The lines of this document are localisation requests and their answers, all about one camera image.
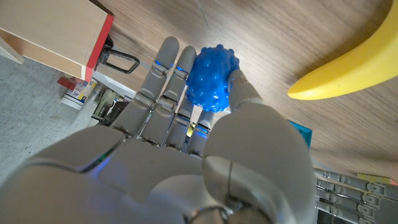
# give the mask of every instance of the small container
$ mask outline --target small container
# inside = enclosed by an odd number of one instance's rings
[[[76,110],[80,110],[97,84],[98,82],[94,78],[90,82],[83,81],[77,83],[73,90],[68,90],[65,93],[61,102]]]
[[[116,93],[111,89],[105,90],[100,103],[95,109],[93,115],[91,116],[98,121],[101,121],[111,110],[112,106],[115,104]]]

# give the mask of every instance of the red edge strip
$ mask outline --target red edge strip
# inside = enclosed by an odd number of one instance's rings
[[[93,52],[91,53],[90,58],[88,59],[87,66],[86,66],[86,78],[85,80],[87,82],[91,81],[91,78],[93,76],[93,70],[95,65],[97,64],[98,58],[100,57],[100,53],[102,51],[102,48],[105,44],[105,40],[111,30],[113,23],[113,16],[107,15],[104,26],[101,29],[101,32],[99,33],[97,42],[95,43]]]

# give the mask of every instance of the black bracket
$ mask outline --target black bracket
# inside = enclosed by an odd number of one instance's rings
[[[123,72],[125,74],[130,74],[132,71],[134,71],[138,67],[138,65],[139,65],[138,58],[136,58],[132,55],[120,52],[118,50],[114,50],[112,48],[113,48],[113,40],[108,35],[108,37],[105,40],[104,47],[102,48],[101,54],[99,55],[99,58],[98,58],[98,61],[97,61],[96,67],[95,67],[96,69],[98,68],[98,65],[101,63],[101,64],[103,64],[109,68],[113,68],[119,72]],[[125,70],[125,69],[117,67],[111,63],[108,63],[107,61],[108,61],[108,58],[110,55],[115,55],[115,56],[118,56],[121,58],[125,58],[125,59],[133,61],[134,63],[129,70]]]

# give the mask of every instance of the blue spiky ball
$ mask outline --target blue spiky ball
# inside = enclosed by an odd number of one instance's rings
[[[232,49],[221,44],[202,48],[187,80],[188,99],[205,111],[223,111],[229,106],[228,77],[236,69],[239,59]]]

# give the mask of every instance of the gray carpet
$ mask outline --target gray carpet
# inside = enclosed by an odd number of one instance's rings
[[[31,155],[96,123],[93,94],[80,111],[60,102],[61,76],[27,58],[20,65],[0,57],[0,183]]]

